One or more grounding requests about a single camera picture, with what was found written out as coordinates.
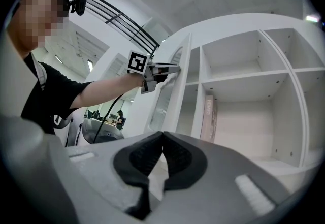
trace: person in background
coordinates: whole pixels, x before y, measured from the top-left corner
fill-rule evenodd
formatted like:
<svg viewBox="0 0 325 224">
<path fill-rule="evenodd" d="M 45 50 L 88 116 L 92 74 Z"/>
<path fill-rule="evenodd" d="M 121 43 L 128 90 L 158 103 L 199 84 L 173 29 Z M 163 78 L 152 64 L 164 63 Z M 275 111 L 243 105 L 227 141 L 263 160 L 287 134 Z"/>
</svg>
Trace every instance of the person in background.
<svg viewBox="0 0 325 224">
<path fill-rule="evenodd" d="M 100 116 L 101 116 L 101 115 L 100 115 L 99 110 L 96 110 L 96 111 L 93 113 L 93 115 L 92 115 L 91 118 L 99 120 L 99 117 L 100 117 Z"/>
<path fill-rule="evenodd" d="M 117 121 L 116 121 L 116 128 L 119 130 L 122 130 L 124 123 L 125 123 L 125 118 L 123 117 L 123 111 L 119 110 L 117 112 L 117 114 L 119 115 Z"/>
</svg>

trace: book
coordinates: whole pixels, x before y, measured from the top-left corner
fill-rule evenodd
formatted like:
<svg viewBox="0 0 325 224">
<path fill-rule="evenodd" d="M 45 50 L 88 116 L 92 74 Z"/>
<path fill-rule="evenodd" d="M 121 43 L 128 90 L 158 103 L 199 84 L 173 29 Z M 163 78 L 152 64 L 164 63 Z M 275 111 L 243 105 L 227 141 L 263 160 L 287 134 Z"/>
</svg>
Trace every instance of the book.
<svg viewBox="0 0 325 224">
<path fill-rule="evenodd" d="M 212 95 L 205 97 L 204 114 L 200 139 L 214 143 L 217 128 L 217 103 Z"/>
</svg>

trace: ceiling light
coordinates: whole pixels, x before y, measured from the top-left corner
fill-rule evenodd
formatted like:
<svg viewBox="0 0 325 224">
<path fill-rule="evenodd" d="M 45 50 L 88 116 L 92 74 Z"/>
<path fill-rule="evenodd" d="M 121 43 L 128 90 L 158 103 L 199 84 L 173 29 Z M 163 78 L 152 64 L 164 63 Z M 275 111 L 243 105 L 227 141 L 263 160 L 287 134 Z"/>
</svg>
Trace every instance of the ceiling light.
<svg viewBox="0 0 325 224">
<path fill-rule="evenodd" d="M 314 22 L 314 23 L 318 23 L 319 18 L 314 17 L 314 16 L 311 16 L 311 15 L 307 15 L 307 16 L 306 16 L 306 20 L 307 20 L 307 21 Z"/>
<path fill-rule="evenodd" d="M 92 61 L 88 60 L 87 62 L 88 62 L 88 66 L 89 66 L 90 71 L 92 71 L 92 69 L 93 69 Z"/>
<path fill-rule="evenodd" d="M 58 56 L 55 56 L 55 58 L 57 58 L 57 60 L 58 60 L 61 64 L 63 64 L 63 62 L 59 59 Z"/>
</svg>

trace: black metal rail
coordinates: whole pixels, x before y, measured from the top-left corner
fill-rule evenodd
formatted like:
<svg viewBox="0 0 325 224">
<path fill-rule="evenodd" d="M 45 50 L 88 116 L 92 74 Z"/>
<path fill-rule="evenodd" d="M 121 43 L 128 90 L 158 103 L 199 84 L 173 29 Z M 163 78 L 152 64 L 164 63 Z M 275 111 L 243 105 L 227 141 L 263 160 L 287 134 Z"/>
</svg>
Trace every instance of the black metal rail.
<svg viewBox="0 0 325 224">
<path fill-rule="evenodd" d="M 122 11 L 105 0 L 87 0 L 86 8 L 153 57 L 158 42 Z"/>
</svg>

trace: shelf board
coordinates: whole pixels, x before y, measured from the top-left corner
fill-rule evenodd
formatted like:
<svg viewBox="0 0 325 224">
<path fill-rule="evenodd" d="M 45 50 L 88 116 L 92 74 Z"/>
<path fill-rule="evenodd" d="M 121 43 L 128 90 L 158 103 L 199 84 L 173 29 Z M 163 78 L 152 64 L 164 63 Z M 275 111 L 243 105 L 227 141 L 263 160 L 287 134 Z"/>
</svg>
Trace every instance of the shelf board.
<svg viewBox="0 0 325 224">
<path fill-rule="evenodd" d="M 192 86 L 192 85 L 198 85 L 199 82 L 195 81 L 195 82 L 187 82 L 185 86 Z"/>
<path fill-rule="evenodd" d="M 235 63 L 231 65 L 218 66 L 211 68 L 213 78 L 229 77 L 232 75 L 242 75 L 249 73 L 261 72 L 261 68 L 257 60 Z"/>
<path fill-rule="evenodd" d="M 307 93 L 325 74 L 325 68 L 295 69 L 304 93 Z"/>
<path fill-rule="evenodd" d="M 207 92 L 219 102 L 270 100 L 281 86 L 287 70 L 250 73 L 203 82 Z"/>
<path fill-rule="evenodd" d="M 291 175 L 291 174 L 298 174 L 301 172 L 305 172 L 312 167 L 295 167 L 285 162 L 273 159 L 271 157 L 256 157 L 256 158 L 248 158 L 253 163 L 267 171 L 268 173 L 272 174 L 273 176 L 284 176 L 284 175 Z"/>
<path fill-rule="evenodd" d="M 294 72 L 318 72 L 325 71 L 325 67 L 294 69 Z"/>
</svg>

